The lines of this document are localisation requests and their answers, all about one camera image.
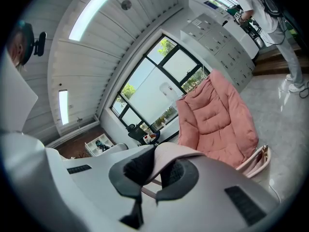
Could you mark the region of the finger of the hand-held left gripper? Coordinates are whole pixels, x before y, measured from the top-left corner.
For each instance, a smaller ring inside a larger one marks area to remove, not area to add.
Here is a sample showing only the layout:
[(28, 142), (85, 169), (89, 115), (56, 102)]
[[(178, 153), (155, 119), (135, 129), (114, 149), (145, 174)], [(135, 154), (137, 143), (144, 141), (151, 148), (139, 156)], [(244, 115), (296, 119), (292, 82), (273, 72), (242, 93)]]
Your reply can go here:
[(119, 143), (119, 144), (112, 146), (108, 150), (104, 151), (103, 154), (108, 155), (108, 154), (113, 154), (113, 153), (122, 152), (126, 150), (128, 150), (127, 145), (124, 143)]

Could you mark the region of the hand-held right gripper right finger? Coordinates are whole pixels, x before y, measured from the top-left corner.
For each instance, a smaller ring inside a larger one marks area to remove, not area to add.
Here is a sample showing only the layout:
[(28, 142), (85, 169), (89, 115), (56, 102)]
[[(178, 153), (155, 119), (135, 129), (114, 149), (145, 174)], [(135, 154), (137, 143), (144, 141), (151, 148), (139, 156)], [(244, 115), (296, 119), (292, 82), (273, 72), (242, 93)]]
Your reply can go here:
[(177, 159), (160, 175), (162, 189), (144, 232), (238, 232), (278, 205), (262, 186), (207, 157)]

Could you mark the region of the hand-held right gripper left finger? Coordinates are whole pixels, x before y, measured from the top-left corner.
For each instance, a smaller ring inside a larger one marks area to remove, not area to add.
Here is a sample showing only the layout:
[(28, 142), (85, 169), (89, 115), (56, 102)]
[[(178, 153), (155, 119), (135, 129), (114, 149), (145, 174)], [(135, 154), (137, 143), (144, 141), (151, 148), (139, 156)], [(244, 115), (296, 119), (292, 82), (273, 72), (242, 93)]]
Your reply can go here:
[(82, 159), (63, 159), (78, 190), (104, 215), (148, 232), (155, 201), (142, 192), (154, 168), (153, 145)]

